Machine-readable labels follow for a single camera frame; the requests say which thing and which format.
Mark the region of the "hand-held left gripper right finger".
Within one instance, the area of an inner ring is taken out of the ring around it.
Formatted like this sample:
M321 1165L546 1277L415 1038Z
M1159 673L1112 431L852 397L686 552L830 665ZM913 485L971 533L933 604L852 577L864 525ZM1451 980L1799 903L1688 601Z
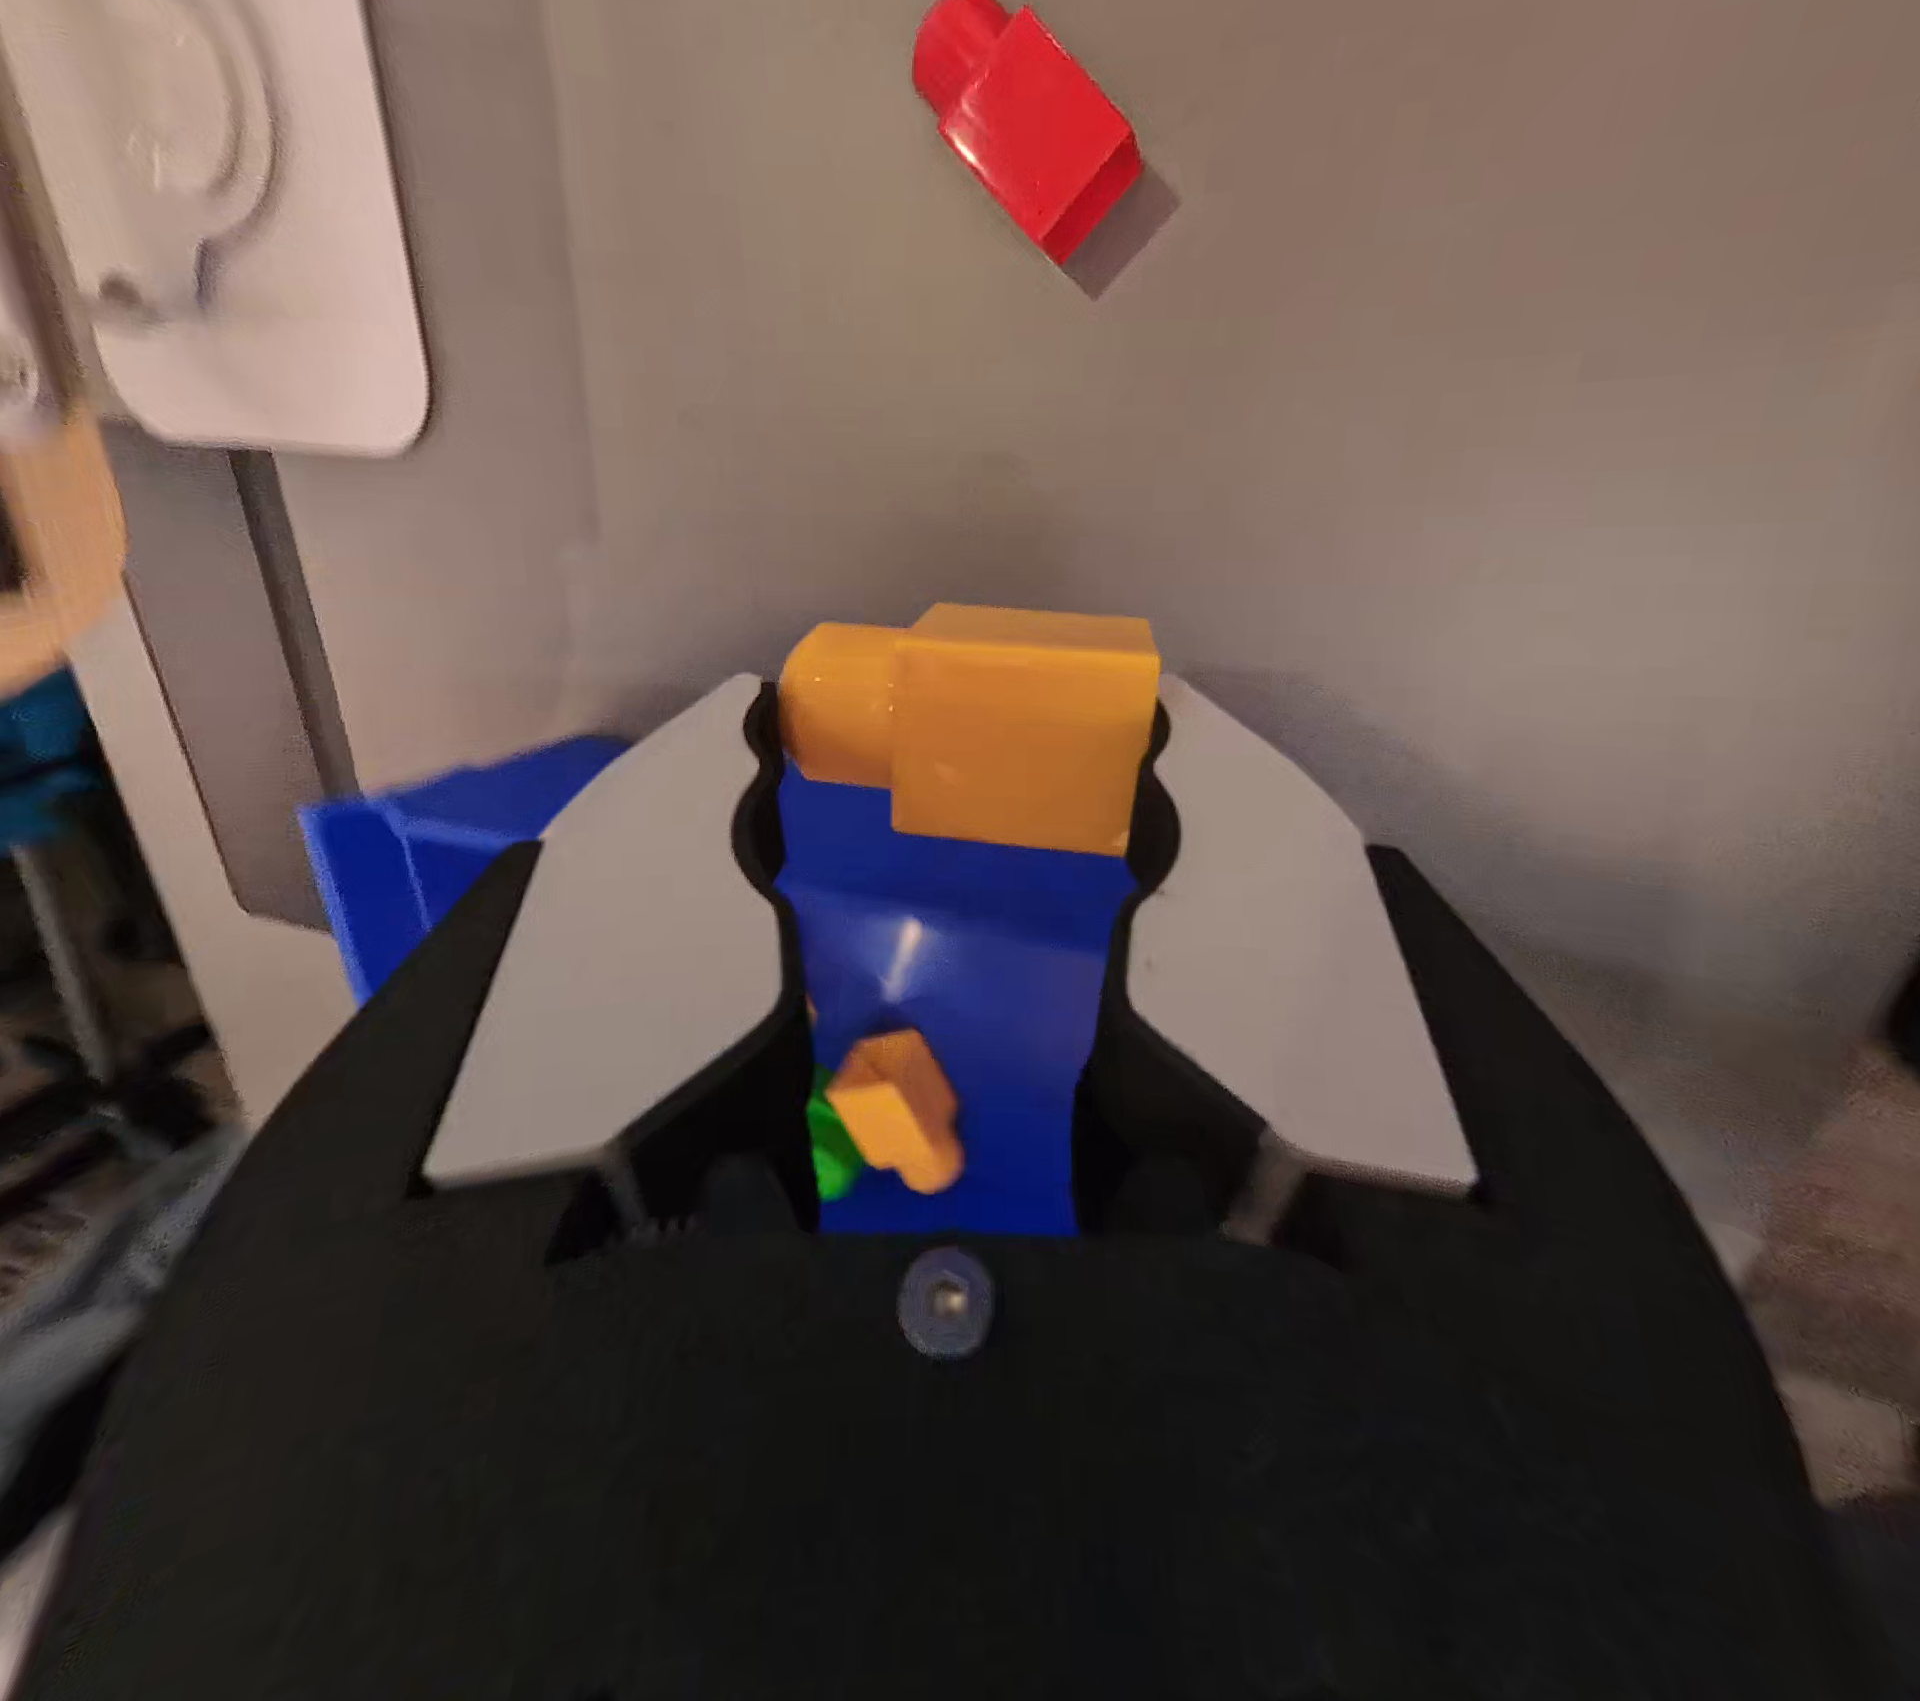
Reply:
M1260 1159L1476 1190L1359 826L1177 676L1159 680L1126 873L1073 1094L1073 1193L1119 1193L1152 1159L1202 1193L1246 1193Z

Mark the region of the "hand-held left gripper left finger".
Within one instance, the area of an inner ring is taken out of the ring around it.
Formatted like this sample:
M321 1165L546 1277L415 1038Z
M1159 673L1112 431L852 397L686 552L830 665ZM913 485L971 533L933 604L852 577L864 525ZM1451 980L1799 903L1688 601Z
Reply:
M813 1193L780 774L779 691L734 676L542 832L423 1159L436 1185L621 1162L635 1193L694 1193L764 1159Z

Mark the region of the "blue plastic bin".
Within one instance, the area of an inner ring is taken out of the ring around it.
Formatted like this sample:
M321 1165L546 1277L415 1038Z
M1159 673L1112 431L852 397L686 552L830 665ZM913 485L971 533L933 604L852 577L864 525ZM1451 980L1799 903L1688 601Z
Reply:
M322 920L368 1002L503 850L536 842L638 741L565 740L528 755L297 811ZM827 1234L1067 1238L1073 1094L1092 1050L1119 903L1119 856L897 836L887 798L780 777L780 897L799 926L813 1065L920 1029L962 1100L962 1178L934 1197L868 1167L821 1208Z

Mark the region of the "orange one-stud block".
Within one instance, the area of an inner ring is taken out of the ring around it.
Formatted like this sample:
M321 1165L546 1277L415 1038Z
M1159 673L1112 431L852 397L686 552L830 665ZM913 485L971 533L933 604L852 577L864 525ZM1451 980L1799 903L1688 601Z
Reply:
M805 633L779 719L806 779L879 794L897 836L1124 856L1159 695L1146 616L934 604Z

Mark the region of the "red one-stud block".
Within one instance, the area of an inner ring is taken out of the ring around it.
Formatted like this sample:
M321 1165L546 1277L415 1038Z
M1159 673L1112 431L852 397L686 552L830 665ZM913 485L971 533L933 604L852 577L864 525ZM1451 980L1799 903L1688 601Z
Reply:
M1030 7L934 0L908 77L946 150L1060 270L1146 173L1126 116Z

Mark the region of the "grey desk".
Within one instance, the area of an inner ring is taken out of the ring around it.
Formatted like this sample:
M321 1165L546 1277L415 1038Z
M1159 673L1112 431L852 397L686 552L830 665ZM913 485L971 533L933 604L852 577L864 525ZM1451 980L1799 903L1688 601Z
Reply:
M233 479L119 438L76 650L267 1116L350 1009L226 890L185 695L385 788L671 717L821 619L1126 612L1541 988L1745 1277L1918 939L1918 0L1002 0L1143 179L1054 265L934 0L368 0L436 408Z

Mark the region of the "green block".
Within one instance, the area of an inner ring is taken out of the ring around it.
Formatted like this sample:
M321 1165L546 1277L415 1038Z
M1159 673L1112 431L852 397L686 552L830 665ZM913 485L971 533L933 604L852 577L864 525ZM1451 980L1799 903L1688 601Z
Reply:
M833 1071L827 1065L813 1065L809 1094L805 1102L806 1141L813 1159L813 1182L827 1205L852 1197L859 1179L868 1175L868 1162L859 1150L847 1127L834 1113L830 1100Z

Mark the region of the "white tilting stand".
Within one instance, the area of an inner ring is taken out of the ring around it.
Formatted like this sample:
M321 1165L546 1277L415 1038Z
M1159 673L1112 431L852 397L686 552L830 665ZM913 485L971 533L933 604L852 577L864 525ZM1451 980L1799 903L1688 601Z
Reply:
M366 0L5 0L45 377L185 449L392 462L428 367Z

